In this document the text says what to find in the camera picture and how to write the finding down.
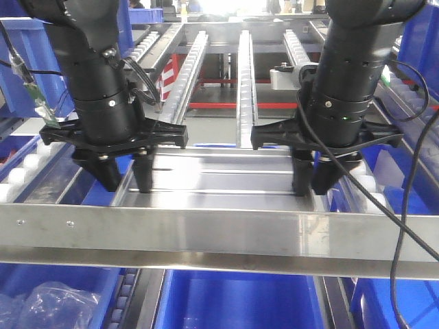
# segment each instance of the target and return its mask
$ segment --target black wire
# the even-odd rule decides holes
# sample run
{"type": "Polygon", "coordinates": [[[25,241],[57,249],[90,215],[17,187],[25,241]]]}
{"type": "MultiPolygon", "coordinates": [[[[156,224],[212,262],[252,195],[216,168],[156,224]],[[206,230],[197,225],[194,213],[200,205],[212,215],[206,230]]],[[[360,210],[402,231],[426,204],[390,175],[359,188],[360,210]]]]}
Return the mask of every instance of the black wire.
{"type": "MultiPolygon", "coordinates": [[[[410,168],[410,173],[407,179],[407,184],[405,185],[404,195],[403,195],[403,206],[401,211],[401,223],[407,223],[407,213],[408,213],[408,204],[409,204],[409,194],[412,189],[414,178],[416,175],[416,170],[419,165],[419,157],[420,151],[423,146],[423,142],[425,137],[427,136],[430,129],[433,127],[436,120],[439,118],[439,111],[436,111],[435,114],[428,120],[427,124],[423,128],[420,133],[418,142],[416,143],[414,152],[413,152],[413,160],[410,168]]],[[[392,269],[390,271],[390,297],[392,300],[392,308],[396,317],[396,321],[398,322],[399,328],[406,329],[409,328],[407,322],[404,320],[401,312],[398,308],[397,302],[397,293],[396,293],[396,271],[398,269],[399,258],[401,256],[401,249],[403,247],[404,242],[404,230],[399,231],[398,242],[396,244],[395,254],[392,261],[392,269]]]]}
{"type": "MultiPolygon", "coordinates": [[[[12,65],[4,60],[0,60],[0,65],[12,68],[12,65]]],[[[61,72],[58,71],[50,71],[50,70],[29,70],[30,73],[33,74],[53,74],[63,76],[61,72]]]]}
{"type": "Polygon", "coordinates": [[[69,96],[69,91],[66,89],[64,89],[64,91],[62,92],[60,98],[58,99],[58,101],[56,102],[56,106],[55,106],[55,114],[57,111],[61,110],[67,97],[69,96]]]}
{"type": "Polygon", "coordinates": [[[407,235],[409,235],[421,248],[423,248],[431,257],[439,261],[439,253],[430,247],[424,240],[422,240],[419,235],[417,235],[407,224],[401,222],[401,220],[395,216],[395,214],[383,206],[369,191],[361,185],[358,180],[352,176],[352,174],[342,165],[342,163],[337,159],[337,157],[331,152],[331,150],[320,140],[314,130],[311,128],[303,110],[302,104],[298,102],[298,110],[302,117],[303,124],[311,135],[312,139],[319,144],[325,154],[333,161],[335,166],[379,209],[381,210],[391,221],[393,221],[400,229],[402,229],[407,235]]]}
{"type": "Polygon", "coordinates": [[[16,50],[12,45],[11,39],[9,38],[8,32],[6,31],[5,25],[1,20],[0,20],[0,32],[3,35],[3,39],[5,40],[6,47],[8,48],[12,57],[18,57],[18,54],[16,53],[16,50]]]}
{"type": "Polygon", "coordinates": [[[152,93],[152,97],[155,99],[156,103],[160,103],[160,94],[157,90],[156,85],[150,79],[148,74],[146,74],[145,71],[141,68],[141,66],[130,57],[124,58],[123,61],[128,64],[128,66],[131,67],[134,72],[136,72],[142,82],[148,87],[148,91],[152,93]]]}
{"type": "Polygon", "coordinates": [[[404,118],[404,119],[400,119],[400,118],[396,118],[392,113],[390,113],[388,111],[388,109],[386,108],[386,106],[384,105],[384,103],[382,102],[382,100],[380,100],[380,98],[375,97],[375,99],[377,100],[378,104],[380,105],[380,107],[382,107],[382,110],[392,119],[394,119],[395,121],[399,121],[399,122],[408,122],[408,121],[412,121],[418,117],[420,117],[427,109],[428,109],[428,105],[430,104],[430,92],[428,90],[428,86],[427,83],[423,77],[422,74],[420,74],[420,72],[418,70],[416,70],[412,65],[404,63],[404,62],[400,62],[398,60],[391,60],[391,62],[395,63],[395,64],[400,64],[403,66],[408,67],[409,69],[411,69],[419,78],[423,90],[424,90],[424,95],[425,95],[425,100],[424,100],[424,104],[422,106],[422,108],[420,109],[419,112],[417,112],[415,115],[408,117],[408,118],[404,118]]]}

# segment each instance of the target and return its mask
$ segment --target blue crate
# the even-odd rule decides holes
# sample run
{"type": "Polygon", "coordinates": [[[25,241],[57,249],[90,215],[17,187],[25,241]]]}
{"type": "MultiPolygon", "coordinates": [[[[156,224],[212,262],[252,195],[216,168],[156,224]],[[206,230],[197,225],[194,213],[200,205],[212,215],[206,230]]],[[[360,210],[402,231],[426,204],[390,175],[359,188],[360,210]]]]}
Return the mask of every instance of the blue crate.
{"type": "Polygon", "coordinates": [[[131,24],[148,24],[148,23],[162,23],[163,9],[133,9],[130,8],[131,24]]]}
{"type": "Polygon", "coordinates": [[[0,17],[25,17],[27,14],[17,0],[0,1],[0,17]]]}
{"type": "Polygon", "coordinates": [[[155,329],[323,329],[313,279],[168,271],[155,329]]]}
{"type": "Polygon", "coordinates": [[[117,24],[119,25],[119,49],[123,57],[130,55],[134,49],[132,40],[130,14],[128,13],[128,2],[121,0],[117,12],[117,24]]]}
{"type": "MultiPolygon", "coordinates": [[[[58,62],[47,39],[43,22],[36,19],[2,19],[12,41],[29,68],[34,70],[59,71],[58,62]]],[[[0,38],[0,58],[9,61],[5,42],[0,38]]],[[[57,75],[35,75],[49,105],[55,108],[66,85],[57,75]]],[[[38,117],[34,101],[23,87],[23,81],[12,70],[0,66],[0,88],[8,106],[0,109],[0,117],[38,117]]],[[[66,117],[73,110],[73,102],[67,97],[63,107],[58,109],[57,117],[66,117]]]]}
{"type": "MultiPolygon", "coordinates": [[[[430,329],[439,324],[439,282],[398,280],[398,302],[410,328],[430,329]]],[[[359,279],[351,311],[359,328],[398,329],[390,303],[390,281],[359,279]]]]}
{"type": "MultiPolygon", "coordinates": [[[[439,99],[439,8],[426,5],[407,22],[398,59],[417,68],[425,77],[432,95],[439,99]]],[[[403,69],[413,80],[418,78],[403,69]]]]}
{"type": "Polygon", "coordinates": [[[20,294],[28,296],[34,288],[48,281],[98,293],[101,297],[88,329],[100,329],[113,299],[119,273],[118,268],[0,264],[0,293],[10,297],[20,294]]]}

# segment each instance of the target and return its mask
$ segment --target bolt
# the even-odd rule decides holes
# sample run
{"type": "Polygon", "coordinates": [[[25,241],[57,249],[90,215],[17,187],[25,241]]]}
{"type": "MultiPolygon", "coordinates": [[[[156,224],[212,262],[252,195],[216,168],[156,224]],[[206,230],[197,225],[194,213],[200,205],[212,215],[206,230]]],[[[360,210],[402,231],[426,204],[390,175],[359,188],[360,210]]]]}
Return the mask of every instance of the bolt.
{"type": "Polygon", "coordinates": [[[144,147],[140,147],[139,148],[139,155],[141,155],[141,156],[146,156],[148,153],[147,153],[147,151],[146,151],[146,148],[144,148],[144,147]]]}
{"type": "Polygon", "coordinates": [[[116,56],[116,49],[114,49],[114,48],[110,48],[110,49],[107,49],[107,50],[105,50],[103,53],[102,53],[102,55],[105,57],[105,58],[110,58],[110,57],[115,57],[116,56]]]}

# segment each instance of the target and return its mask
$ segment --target metal rail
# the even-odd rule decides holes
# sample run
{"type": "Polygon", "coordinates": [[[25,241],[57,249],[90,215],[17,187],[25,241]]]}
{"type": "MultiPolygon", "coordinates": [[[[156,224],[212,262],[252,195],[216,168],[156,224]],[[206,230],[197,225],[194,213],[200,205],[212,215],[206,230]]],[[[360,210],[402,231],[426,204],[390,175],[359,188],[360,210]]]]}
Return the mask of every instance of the metal rail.
{"type": "Polygon", "coordinates": [[[149,74],[153,81],[158,79],[169,58],[175,52],[184,36],[182,24],[172,24],[154,43],[148,52],[140,59],[139,64],[149,74]]]}
{"type": "MultiPolygon", "coordinates": [[[[384,215],[350,213],[2,206],[0,260],[129,267],[201,267],[326,276],[389,275],[398,228],[384,215]]],[[[439,248],[437,217],[408,225],[439,248]]],[[[439,278],[413,241],[402,278],[439,278]]]]}
{"type": "Polygon", "coordinates": [[[287,55],[292,66],[309,63],[307,52],[303,49],[297,35],[290,29],[284,34],[284,44],[287,47],[287,55]]]}
{"type": "Polygon", "coordinates": [[[238,50],[237,147],[251,149],[250,136],[258,121],[256,77],[254,76],[253,41],[250,32],[242,31],[238,50]]]}
{"type": "Polygon", "coordinates": [[[174,87],[163,106],[163,111],[158,118],[159,120],[175,124],[183,122],[189,101],[191,100],[193,87],[200,74],[208,38],[209,36],[206,32],[200,31],[198,33],[181,67],[174,87]]]}

